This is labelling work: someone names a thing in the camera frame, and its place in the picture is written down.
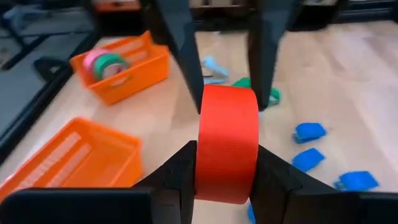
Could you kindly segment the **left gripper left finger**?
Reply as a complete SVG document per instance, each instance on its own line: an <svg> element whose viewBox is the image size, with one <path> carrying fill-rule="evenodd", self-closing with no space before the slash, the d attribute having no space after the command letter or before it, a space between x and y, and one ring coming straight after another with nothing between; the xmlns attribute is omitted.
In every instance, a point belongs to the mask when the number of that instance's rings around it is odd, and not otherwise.
<svg viewBox="0 0 398 224"><path fill-rule="evenodd" d="M191 224L195 198L197 142L189 141L159 168L136 183L137 187L176 190L179 193L181 224Z"/></svg>

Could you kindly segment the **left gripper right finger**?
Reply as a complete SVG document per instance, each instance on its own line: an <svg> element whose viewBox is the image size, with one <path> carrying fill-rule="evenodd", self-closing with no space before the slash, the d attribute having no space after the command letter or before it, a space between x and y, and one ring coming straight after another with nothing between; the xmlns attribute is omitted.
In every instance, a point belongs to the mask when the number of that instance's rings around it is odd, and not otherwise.
<svg viewBox="0 0 398 224"><path fill-rule="evenodd" d="M360 224L356 193L344 193L259 146L250 194L257 224Z"/></svg>

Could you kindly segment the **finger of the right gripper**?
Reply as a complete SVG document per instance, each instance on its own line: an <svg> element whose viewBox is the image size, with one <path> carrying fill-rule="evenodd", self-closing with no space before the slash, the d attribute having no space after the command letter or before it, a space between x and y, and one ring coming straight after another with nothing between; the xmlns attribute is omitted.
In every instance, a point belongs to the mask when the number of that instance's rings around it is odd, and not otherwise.
<svg viewBox="0 0 398 224"><path fill-rule="evenodd" d="M165 24L167 45L178 63L198 112L204 81L188 0L155 0Z"/></svg>
<svg viewBox="0 0 398 224"><path fill-rule="evenodd" d="M254 0L248 34L251 88L260 111L267 108L279 42L295 8L295 0Z"/></svg>

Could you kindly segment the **blue mini stapler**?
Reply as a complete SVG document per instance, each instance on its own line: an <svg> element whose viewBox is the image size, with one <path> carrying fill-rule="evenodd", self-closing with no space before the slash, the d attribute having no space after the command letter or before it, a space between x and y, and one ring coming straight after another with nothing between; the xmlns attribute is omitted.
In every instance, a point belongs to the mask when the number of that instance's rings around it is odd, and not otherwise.
<svg viewBox="0 0 398 224"><path fill-rule="evenodd" d="M301 123L295 127L292 137L297 144L320 139L326 135L326 129L320 123Z"/></svg>
<svg viewBox="0 0 398 224"><path fill-rule="evenodd" d="M379 186L378 181L366 170L341 174L334 188L343 191L368 191Z"/></svg>
<svg viewBox="0 0 398 224"><path fill-rule="evenodd" d="M292 165L302 172L308 172L319 165L324 159L325 156L318 149L311 148L297 154L292 159Z"/></svg>
<svg viewBox="0 0 398 224"><path fill-rule="evenodd" d="M253 212L251 203L249 203L249 205L248 205L247 215L248 215L248 219L251 222L251 224L256 224L256 219L254 216L254 212Z"/></svg>

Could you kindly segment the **green mini stapler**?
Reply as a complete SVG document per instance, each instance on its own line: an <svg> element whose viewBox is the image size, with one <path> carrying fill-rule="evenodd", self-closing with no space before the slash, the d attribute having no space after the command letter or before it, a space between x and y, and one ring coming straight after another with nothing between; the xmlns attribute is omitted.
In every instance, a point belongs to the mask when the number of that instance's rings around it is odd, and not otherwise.
<svg viewBox="0 0 398 224"><path fill-rule="evenodd" d="M249 77L244 77L232 84L234 87L240 88L251 88L251 79Z"/></svg>
<svg viewBox="0 0 398 224"><path fill-rule="evenodd" d="M276 106L280 104L281 94L277 88L271 88L269 95L268 107Z"/></svg>

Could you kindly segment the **red tape roll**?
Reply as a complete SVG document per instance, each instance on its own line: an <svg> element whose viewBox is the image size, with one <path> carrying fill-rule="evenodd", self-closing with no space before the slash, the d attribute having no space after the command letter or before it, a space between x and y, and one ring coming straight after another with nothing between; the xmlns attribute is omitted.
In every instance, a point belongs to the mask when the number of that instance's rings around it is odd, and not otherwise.
<svg viewBox="0 0 398 224"><path fill-rule="evenodd" d="M196 198L244 204L254 181L259 111L248 88L205 85L195 168Z"/></svg>

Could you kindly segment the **green tape roll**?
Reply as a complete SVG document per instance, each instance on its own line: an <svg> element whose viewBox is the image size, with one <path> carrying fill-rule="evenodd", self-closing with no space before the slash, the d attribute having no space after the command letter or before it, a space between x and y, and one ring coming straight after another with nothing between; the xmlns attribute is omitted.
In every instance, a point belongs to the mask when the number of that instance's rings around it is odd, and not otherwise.
<svg viewBox="0 0 398 224"><path fill-rule="evenodd" d="M93 67L94 78L101 81L115 76L129 68L129 63L119 54L104 54L99 56Z"/></svg>

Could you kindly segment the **pink tape roll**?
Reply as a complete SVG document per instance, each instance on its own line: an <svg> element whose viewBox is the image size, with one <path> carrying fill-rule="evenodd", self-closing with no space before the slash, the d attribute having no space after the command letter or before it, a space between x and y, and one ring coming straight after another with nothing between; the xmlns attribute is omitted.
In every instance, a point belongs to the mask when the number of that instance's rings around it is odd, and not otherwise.
<svg viewBox="0 0 398 224"><path fill-rule="evenodd" d="M93 49L89 51L83 59L83 67L87 72L94 73L95 61L102 55L109 54L106 49Z"/></svg>

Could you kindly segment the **orange plastic basket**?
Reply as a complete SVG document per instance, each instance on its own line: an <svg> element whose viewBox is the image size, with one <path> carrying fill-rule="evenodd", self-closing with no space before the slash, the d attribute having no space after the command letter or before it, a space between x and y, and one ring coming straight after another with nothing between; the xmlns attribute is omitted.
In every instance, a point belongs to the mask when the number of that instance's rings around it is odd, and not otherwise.
<svg viewBox="0 0 398 224"><path fill-rule="evenodd" d="M119 54L129 63L129 68L115 76L96 81L94 73L87 72L83 67L83 59L90 50L71 58L70 64L82 84L107 105L161 82L169 75L169 50L166 46L153 43L148 30L142 35L124 37L97 49Z"/></svg>
<svg viewBox="0 0 398 224"><path fill-rule="evenodd" d="M138 138L74 118L0 185L0 203L28 188L131 187L143 175L141 147Z"/></svg>

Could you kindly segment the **black plastic clamp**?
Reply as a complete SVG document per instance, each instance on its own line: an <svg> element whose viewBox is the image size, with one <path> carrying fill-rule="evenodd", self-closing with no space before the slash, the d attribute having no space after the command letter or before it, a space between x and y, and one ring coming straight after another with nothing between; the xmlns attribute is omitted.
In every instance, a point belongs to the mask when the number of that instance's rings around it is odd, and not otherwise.
<svg viewBox="0 0 398 224"><path fill-rule="evenodd" d="M68 79L72 74L72 68L66 60L54 57L41 57L33 62L33 67L46 82Z"/></svg>

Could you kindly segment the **black aluminium rig frame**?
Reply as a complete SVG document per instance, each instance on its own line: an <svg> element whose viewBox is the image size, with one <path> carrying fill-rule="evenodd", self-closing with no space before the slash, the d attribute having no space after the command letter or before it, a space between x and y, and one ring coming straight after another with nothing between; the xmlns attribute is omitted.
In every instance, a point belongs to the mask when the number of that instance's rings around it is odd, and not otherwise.
<svg viewBox="0 0 398 224"><path fill-rule="evenodd" d="M200 31L239 30L249 25L249 16L229 16L220 10L196 9L195 26ZM89 31L72 55L92 48L100 35L127 35L129 31L115 25L122 18L139 19L137 12L101 12L96 17L101 28ZM329 24L390 20L398 23L398 0L306 0L295 10L289 31L315 31ZM4 131L0 131L0 165L48 107L68 79L44 81L44 85L25 104Z"/></svg>

